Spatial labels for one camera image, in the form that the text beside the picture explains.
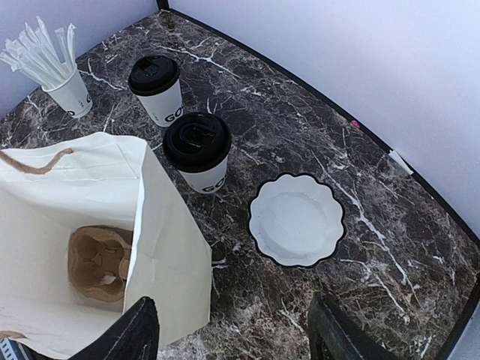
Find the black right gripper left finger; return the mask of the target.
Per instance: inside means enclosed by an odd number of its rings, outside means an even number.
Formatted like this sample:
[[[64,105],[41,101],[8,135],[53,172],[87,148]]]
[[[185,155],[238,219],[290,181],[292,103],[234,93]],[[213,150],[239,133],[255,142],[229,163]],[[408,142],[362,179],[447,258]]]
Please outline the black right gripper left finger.
[[[155,302],[143,296],[97,340],[70,359],[156,359],[159,333]]]

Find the brown paper takeout bag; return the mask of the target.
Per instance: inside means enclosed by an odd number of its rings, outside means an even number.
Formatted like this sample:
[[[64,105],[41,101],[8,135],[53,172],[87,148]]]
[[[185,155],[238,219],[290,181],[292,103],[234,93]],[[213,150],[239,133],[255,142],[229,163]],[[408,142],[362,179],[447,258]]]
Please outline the brown paper takeout bag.
[[[94,133],[1,165],[1,336],[69,359],[144,296],[160,345],[209,322],[212,250],[148,143]]]

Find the black plastic cup lid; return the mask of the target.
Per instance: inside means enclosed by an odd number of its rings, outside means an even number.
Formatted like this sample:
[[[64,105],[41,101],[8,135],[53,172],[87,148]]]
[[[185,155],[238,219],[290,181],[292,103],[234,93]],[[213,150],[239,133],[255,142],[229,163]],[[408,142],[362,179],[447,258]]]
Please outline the black plastic cup lid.
[[[232,134],[227,123],[214,114],[191,112],[173,122],[163,136],[168,162],[185,173],[216,167],[230,152]]]

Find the brown cardboard cup carrier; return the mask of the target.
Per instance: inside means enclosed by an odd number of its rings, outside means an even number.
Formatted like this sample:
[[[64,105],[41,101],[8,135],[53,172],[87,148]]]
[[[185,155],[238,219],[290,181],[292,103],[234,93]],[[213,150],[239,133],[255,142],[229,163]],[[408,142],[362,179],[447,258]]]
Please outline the brown cardboard cup carrier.
[[[83,226],[69,239],[67,272],[83,296],[101,302],[123,299],[133,232],[110,226]]]

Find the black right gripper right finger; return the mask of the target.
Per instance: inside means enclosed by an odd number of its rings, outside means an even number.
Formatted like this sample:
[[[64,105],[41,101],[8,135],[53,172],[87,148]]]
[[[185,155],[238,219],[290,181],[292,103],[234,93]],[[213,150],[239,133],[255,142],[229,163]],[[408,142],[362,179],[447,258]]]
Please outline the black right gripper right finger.
[[[307,312],[312,359],[396,359],[368,337],[327,295],[314,294]]]

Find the white paper coffee cup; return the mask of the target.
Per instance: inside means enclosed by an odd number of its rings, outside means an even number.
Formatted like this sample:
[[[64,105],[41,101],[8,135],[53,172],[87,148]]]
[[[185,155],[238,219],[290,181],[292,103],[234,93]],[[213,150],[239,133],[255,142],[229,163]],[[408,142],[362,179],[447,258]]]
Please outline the white paper coffee cup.
[[[152,95],[136,95],[150,119],[159,127],[168,128],[184,112],[180,76],[168,90]]]

